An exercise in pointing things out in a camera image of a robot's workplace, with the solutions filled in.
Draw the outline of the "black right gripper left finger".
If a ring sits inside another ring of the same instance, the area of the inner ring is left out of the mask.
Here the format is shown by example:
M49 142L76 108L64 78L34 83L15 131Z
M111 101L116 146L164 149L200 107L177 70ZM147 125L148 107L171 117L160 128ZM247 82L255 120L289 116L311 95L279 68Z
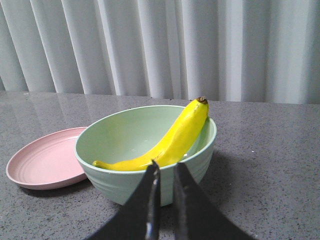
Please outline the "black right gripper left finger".
M149 165L135 191L116 215L89 240L157 240L160 228L160 169Z

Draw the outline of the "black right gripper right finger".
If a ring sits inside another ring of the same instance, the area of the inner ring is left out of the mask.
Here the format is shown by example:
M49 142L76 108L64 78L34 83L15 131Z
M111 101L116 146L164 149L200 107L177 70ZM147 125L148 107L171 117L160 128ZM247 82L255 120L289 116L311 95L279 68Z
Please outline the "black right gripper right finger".
M176 240L252 240L213 206L184 163L174 168L174 235Z

